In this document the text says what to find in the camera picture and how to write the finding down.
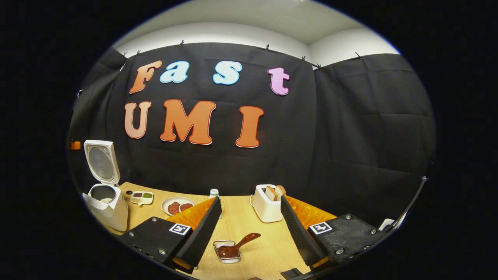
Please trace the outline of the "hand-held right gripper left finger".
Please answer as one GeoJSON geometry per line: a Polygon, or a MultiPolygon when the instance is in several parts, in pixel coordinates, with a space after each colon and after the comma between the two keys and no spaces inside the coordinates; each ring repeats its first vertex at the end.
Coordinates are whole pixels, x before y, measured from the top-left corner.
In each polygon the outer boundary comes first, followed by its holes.
{"type": "Polygon", "coordinates": [[[120,238],[150,259],[191,274],[221,213],[220,198],[215,196],[167,219],[151,217],[120,238]]]}

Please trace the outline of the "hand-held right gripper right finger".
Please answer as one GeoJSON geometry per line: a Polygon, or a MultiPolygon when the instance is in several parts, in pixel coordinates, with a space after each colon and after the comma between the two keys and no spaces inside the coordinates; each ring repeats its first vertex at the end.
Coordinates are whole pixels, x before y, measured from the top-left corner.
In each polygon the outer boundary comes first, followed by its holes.
{"type": "Polygon", "coordinates": [[[386,235],[352,214],[335,216],[288,195],[281,197],[281,213],[313,273],[352,262],[386,235]]]}

